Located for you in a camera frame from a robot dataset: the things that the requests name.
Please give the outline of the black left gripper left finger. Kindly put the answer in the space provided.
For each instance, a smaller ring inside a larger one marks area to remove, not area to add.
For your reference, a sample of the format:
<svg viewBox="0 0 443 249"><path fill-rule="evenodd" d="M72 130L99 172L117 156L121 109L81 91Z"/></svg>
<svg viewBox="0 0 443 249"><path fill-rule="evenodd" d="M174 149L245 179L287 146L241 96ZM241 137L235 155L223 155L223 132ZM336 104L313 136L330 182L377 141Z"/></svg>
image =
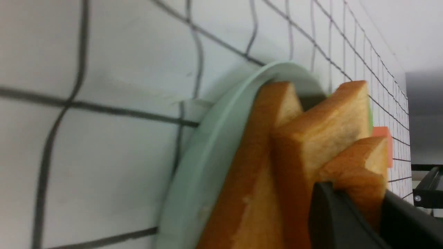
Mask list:
<svg viewBox="0 0 443 249"><path fill-rule="evenodd" d="M315 183L309 212L312 249L390 249L347 194Z"/></svg>

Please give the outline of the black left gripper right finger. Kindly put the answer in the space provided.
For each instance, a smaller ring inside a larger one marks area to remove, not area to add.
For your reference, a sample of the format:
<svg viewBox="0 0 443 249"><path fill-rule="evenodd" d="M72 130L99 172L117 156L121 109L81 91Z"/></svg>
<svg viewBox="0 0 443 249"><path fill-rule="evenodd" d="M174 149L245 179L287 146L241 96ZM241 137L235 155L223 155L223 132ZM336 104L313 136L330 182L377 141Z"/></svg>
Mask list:
<svg viewBox="0 0 443 249"><path fill-rule="evenodd" d="M386 191L380 236L392 249L441 249L443 224L391 191Z"/></svg>

